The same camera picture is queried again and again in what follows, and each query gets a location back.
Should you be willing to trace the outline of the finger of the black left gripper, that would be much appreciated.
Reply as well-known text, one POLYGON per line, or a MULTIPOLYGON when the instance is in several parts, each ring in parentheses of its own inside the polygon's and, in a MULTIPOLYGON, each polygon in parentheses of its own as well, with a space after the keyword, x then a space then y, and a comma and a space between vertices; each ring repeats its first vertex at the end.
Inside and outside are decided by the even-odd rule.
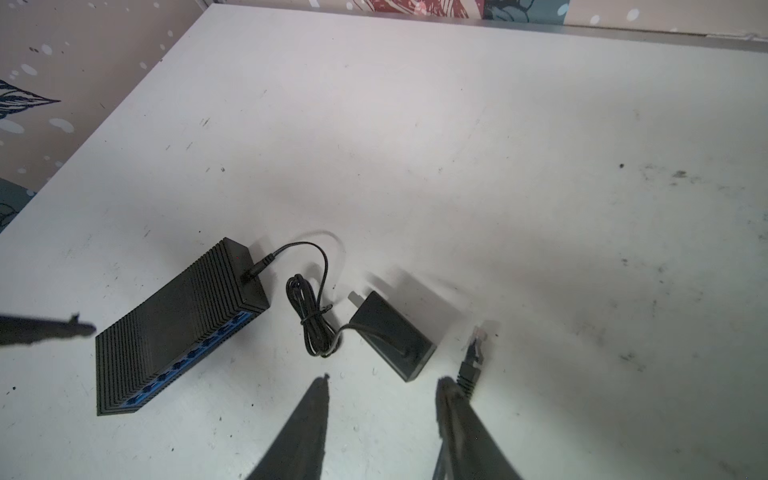
POLYGON ((2 347, 32 345, 46 340, 87 338, 96 333, 96 327, 90 323, 81 323, 78 314, 65 320, 2 315, 0 324, 2 347))

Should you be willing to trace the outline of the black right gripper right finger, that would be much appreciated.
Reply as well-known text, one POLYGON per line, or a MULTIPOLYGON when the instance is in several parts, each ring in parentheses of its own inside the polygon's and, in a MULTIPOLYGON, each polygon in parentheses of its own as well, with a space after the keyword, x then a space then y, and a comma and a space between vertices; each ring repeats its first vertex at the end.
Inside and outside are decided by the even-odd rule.
POLYGON ((434 479, 521 479, 450 377, 438 380, 436 413, 442 446, 434 479))

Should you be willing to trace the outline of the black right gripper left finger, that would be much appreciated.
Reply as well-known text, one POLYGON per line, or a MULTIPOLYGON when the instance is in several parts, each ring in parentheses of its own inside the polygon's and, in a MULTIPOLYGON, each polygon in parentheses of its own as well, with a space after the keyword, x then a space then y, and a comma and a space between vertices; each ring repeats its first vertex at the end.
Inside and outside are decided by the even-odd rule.
POLYGON ((260 462, 252 479, 320 479, 329 415, 329 377, 312 381, 260 462))

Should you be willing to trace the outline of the black network switch box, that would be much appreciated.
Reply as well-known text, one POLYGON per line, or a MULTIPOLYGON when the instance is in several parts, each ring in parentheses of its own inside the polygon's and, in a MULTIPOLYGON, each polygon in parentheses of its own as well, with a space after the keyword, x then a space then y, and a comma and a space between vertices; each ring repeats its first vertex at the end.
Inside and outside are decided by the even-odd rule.
POLYGON ((134 413, 266 312, 248 248, 224 238, 95 338, 97 413, 134 413))

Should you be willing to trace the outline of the black power adapter with cord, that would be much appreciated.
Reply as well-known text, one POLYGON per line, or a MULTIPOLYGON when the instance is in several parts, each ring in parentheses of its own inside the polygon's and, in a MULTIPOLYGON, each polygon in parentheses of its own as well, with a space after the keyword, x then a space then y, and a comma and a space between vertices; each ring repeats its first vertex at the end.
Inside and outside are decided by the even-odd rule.
POLYGON ((350 321, 344 325, 335 327, 325 318, 333 308, 332 304, 323 303, 330 262, 327 253, 319 245, 310 241, 285 244, 255 262, 242 275, 243 281, 257 280, 279 255, 300 246, 310 246, 322 257, 322 274, 317 288, 301 274, 291 276, 285 284, 287 300, 299 318, 307 354, 314 358, 328 358, 340 349, 343 333, 353 331, 404 382, 411 382, 418 377, 436 350, 436 344, 378 292, 368 294, 350 321))

